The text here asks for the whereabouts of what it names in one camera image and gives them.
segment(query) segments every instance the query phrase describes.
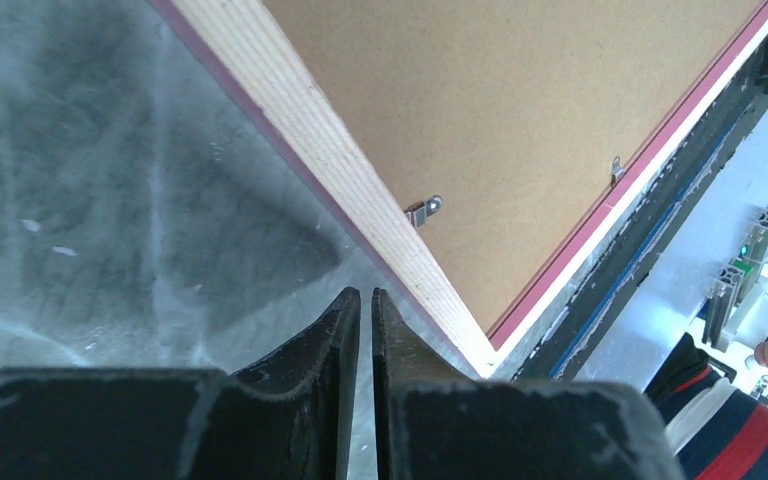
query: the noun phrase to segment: wooden frame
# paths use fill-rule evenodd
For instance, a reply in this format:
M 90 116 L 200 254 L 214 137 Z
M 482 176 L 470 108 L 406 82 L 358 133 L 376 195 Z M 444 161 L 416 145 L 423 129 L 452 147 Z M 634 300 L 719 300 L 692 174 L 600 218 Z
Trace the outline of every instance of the wooden frame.
M 479 327 L 270 11 L 257 0 L 153 0 L 222 86 L 338 218 L 489 377 L 651 183 L 768 33 L 768 0 L 712 62 L 490 336 Z

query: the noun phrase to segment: gray floor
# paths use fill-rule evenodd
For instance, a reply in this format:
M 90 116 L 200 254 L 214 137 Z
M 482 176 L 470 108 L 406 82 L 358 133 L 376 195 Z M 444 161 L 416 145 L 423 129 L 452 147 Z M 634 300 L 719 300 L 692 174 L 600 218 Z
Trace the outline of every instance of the gray floor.
M 347 285 L 391 286 L 147 4 L 0 0 L 0 366 L 234 370 Z

